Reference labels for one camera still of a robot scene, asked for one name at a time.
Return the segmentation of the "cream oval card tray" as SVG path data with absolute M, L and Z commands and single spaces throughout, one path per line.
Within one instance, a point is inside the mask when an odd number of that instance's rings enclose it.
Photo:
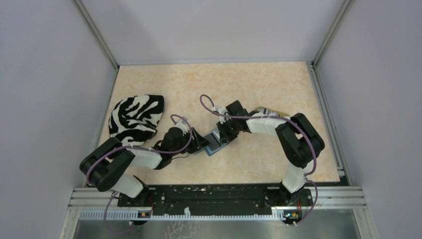
M 288 113 L 285 113 L 285 112 L 282 112 L 282 111 L 277 111 L 277 110 L 270 109 L 270 108 L 263 107 L 263 106 L 258 106 L 254 110 L 258 111 L 262 114 L 271 115 L 271 116 L 278 116 L 278 117 L 289 117 L 290 116 Z

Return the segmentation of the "black credit card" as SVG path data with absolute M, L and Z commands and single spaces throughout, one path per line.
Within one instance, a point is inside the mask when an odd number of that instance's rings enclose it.
M 209 149 L 210 151 L 216 151 L 221 147 L 221 144 L 218 140 L 212 138 L 210 139 Z

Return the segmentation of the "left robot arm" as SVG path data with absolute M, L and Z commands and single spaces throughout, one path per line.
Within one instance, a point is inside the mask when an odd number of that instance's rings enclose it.
M 85 157 L 79 165 L 87 182 L 100 191 L 125 194 L 137 206 L 149 200 L 147 185 L 136 176 L 126 174 L 129 167 L 154 170 L 168 166 L 178 154 L 195 154 L 209 146 L 210 141 L 194 129 L 172 127 L 152 148 L 123 145 L 112 137 Z

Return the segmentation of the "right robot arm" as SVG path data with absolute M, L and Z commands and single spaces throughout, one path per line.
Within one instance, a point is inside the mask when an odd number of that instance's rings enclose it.
M 297 113 L 281 116 L 270 110 L 248 112 L 239 101 L 226 107 L 213 107 L 219 117 L 217 128 L 222 143 L 234 141 L 240 132 L 261 133 L 278 138 L 289 162 L 275 202 L 293 205 L 300 198 L 307 176 L 316 170 L 316 159 L 325 142 L 308 118 Z

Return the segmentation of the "blue card holder wallet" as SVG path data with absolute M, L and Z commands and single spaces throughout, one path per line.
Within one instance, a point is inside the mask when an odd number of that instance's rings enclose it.
M 222 143 L 220 141 L 220 133 L 217 127 L 207 133 L 204 138 L 209 142 L 209 144 L 195 152 L 195 154 L 205 152 L 208 157 L 211 157 L 228 145 L 227 143 Z

